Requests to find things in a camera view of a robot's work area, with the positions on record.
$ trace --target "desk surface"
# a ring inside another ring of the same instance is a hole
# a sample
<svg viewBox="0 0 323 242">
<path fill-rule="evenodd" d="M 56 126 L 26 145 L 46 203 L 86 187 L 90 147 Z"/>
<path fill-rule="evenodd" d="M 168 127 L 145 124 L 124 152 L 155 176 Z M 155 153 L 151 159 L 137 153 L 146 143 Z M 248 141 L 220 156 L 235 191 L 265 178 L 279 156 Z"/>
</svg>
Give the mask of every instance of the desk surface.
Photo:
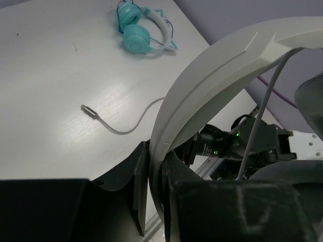
<svg viewBox="0 0 323 242">
<path fill-rule="evenodd" d="M 94 179 L 150 138 L 160 103 L 125 136 L 92 120 L 80 105 L 94 108 L 115 129 L 129 130 L 208 44 L 172 0 L 138 0 L 164 10 L 179 51 L 128 53 L 116 29 L 117 2 L 33 0 L 0 10 L 1 179 Z M 160 38 L 155 26 L 143 24 Z M 215 124 L 226 130 L 254 107 L 242 91 Z"/>
</svg>

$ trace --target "headphones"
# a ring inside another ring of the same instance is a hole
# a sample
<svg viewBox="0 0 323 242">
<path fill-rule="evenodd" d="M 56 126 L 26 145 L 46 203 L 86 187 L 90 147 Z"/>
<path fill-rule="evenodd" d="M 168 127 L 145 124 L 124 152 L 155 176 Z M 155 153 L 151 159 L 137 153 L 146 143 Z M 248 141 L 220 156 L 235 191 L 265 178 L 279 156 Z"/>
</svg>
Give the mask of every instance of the headphones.
<svg viewBox="0 0 323 242">
<path fill-rule="evenodd" d="M 164 44 L 151 38 L 146 28 L 137 25 L 141 15 L 152 20 L 160 28 L 164 37 Z M 132 53 L 159 53 L 164 49 L 178 50 L 172 41 L 173 26 L 163 15 L 162 10 L 151 11 L 149 8 L 139 7 L 133 2 L 121 1 L 117 7 L 117 21 L 119 26 L 118 31 L 123 34 L 122 39 L 126 49 Z M 151 47 L 151 40 L 159 43 L 161 47 Z"/>
</svg>

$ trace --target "purple cable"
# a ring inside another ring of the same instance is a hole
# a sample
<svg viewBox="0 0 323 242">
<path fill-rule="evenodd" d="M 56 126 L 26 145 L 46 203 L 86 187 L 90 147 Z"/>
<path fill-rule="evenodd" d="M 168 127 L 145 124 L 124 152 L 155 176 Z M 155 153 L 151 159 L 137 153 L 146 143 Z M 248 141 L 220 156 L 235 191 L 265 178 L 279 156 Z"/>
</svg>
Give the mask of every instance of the purple cable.
<svg viewBox="0 0 323 242">
<path fill-rule="evenodd" d="M 262 83 L 264 83 L 266 86 L 269 85 L 269 83 L 262 77 L 259 76 L 257 77 Z M 279 91 L 277 91 L 275 88 L 273 89 L 273 92 L 282 100 L 284 100 L 285 102 L 287 102 L 289 105 L 293 106 L 294 108 L 297 108 L 297 106 L 295 105 L 295 103 L 291 100 L 289 100 L 287 97 L 285 97 L 283 94 L 281 94 Z"/>
</svg>

